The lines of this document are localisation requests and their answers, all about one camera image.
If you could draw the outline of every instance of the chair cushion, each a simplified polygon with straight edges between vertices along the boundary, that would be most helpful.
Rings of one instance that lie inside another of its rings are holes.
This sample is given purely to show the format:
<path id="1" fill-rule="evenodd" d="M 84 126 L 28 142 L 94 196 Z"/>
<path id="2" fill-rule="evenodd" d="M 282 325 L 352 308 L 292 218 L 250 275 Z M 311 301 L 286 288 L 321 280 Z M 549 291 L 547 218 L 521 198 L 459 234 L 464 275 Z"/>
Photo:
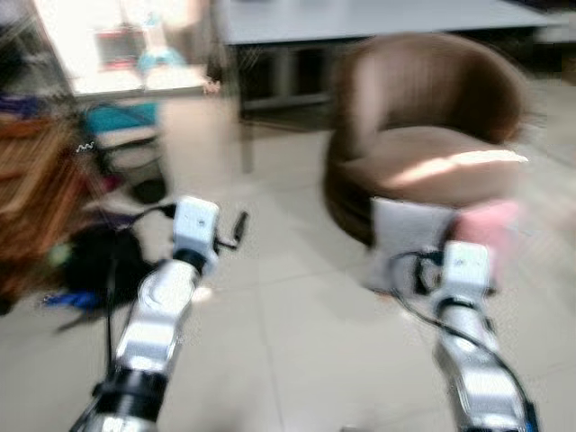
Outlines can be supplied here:
<path id="1" fill-rule="evenodd" d="M 520 206 L 512 200 L 494 200 L 462 209 L 450 239 L 490 248 L 490 269 L 497 279 L 512 256 Z"/>
<path id="2" fill-rule="evenodd" d="M 380 132 L 365 157 L 342 164 L 373 196 L 464 207 L 509 194 L 525 157 L 455 130 Z"/>

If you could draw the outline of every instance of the sunlight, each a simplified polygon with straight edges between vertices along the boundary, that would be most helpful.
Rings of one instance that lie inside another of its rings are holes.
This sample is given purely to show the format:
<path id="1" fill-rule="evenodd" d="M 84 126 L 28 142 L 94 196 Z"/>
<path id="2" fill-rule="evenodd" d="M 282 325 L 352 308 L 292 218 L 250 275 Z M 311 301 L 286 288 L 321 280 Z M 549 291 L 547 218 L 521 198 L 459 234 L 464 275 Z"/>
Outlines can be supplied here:
<path id="1" fill-rule="evenodd" d="M 405 309 L 402 309 L 400 311 L 400 316 L 403 317 L 405 320 L 414 321 L 414 317 L 412 316 L 412 314 Z"/>
<path id="2" fill-rule="evenodd" d="M 447 173 L 455 167 L 470 167 L 490 162 L 527 162 L 526 157 L 517 155 L 509 150 L 475 150 L 459 153 L 448 157 L 435 157 L 434 159 L 421 162 L 412 168 L 394 176 L 389 185 L 391 187 L 403 187 L 424 180 L 431 176 Z"/>

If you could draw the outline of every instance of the blue object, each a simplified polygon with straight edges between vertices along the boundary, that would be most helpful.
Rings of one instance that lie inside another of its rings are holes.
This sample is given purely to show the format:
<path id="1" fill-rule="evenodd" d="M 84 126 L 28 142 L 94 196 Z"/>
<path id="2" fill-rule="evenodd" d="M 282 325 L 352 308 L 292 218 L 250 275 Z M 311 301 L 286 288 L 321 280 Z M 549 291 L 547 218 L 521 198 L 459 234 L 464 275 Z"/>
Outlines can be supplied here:
<path id="1" fill-rule="evenodd" d="M 54 294 L 44 299 L 44 306 L 72 306 L 82 311 L 94 311 L 102 306 L 101 299 L 93 292 Z"/>
<path id="2" fill-rule="evenodd" d="M 0 93 L 0 113 L 9 113 L 25 120 L 38 115 L 39 102 L 35 96 Z"/>
<path id="3" fill-rule="evenodd" d="M 148 27 L 154 27 L 155 25 L 161 24 L 162 21 L 160 20 L 160 16 L 157 13 L 149 13 L 148 19 L 146 20 L 146 25 Z"/>
<path id="4" fill-rule="evenodd" d="M 136 105 L 102 105 L 86 113 L 86 123 L 90 131 L 99 133 L 122 129 L 156 126 L 158 118 L 157 103 L 139 103 Z"/>
<path id="5" fill-rule="evenodd" d="M 151 69 L 160 65 L 182 67 L 186 66 L 186 62 L 178 51 L 172 48 L 166 48 L 158 54 L 151 54 L 149 52 L 142 54 L 136 68 L 145 77 Z"/>

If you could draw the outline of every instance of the table leg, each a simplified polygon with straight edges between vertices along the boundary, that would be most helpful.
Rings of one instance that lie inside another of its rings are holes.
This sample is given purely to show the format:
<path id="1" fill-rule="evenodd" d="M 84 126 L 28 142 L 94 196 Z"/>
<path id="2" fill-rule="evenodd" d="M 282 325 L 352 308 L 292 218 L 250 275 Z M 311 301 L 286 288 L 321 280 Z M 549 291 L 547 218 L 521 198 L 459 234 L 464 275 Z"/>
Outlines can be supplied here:
<path id="1" fill-rule="evenodd" d="M 248 91 L 250 88 L 250 67 L 246 67 L 245 53 L 242 48 L 236 50 L 239 87 L 239 127 L 240 127 L 240 158 L 242 172 L 249 174 L 254 171 L 254 123 L 247 109 Z"/>

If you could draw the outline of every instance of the tiled floor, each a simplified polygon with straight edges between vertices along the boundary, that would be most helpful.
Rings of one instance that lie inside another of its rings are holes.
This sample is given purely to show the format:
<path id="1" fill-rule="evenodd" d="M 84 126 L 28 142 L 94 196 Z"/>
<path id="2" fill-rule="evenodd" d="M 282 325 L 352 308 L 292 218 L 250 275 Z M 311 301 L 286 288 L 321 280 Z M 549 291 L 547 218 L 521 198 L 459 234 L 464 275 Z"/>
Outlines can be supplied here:
<path id="1" fill-rule="evenodd" d="M 576 430 L 576 176 L 544 150 L 576 142 L 566 108 L 573 112 L 576 91 L 547 85 L 545 94 L 550 147 L 517 147 L 531 160 L 518 191 L 521 247 L 490 312 L 543 431 L 567 432 Z M 256 171 L 243 175 L 230 104 L 172 100 L 163 110 L 175 195 L 217 200 L 224 230 L 241 209 L 251 220 L 243 248 L 223 254 L 206 280 L 212 297 L 186 323 L 161 430 L 454 430 L 431 353 L 435 332 L 362 288 L 365 250 L 323 209 L 328 133 L 259 130 Z M 150 216 L 141 231 L 150 257 L 169 250 L 168 221 Z M 2 430 L 67 430 L 87 404 L 104 366 L 104 330 L 98 322 L 56 333 L 74 317 L 30 299 L 0 320 Z"/>

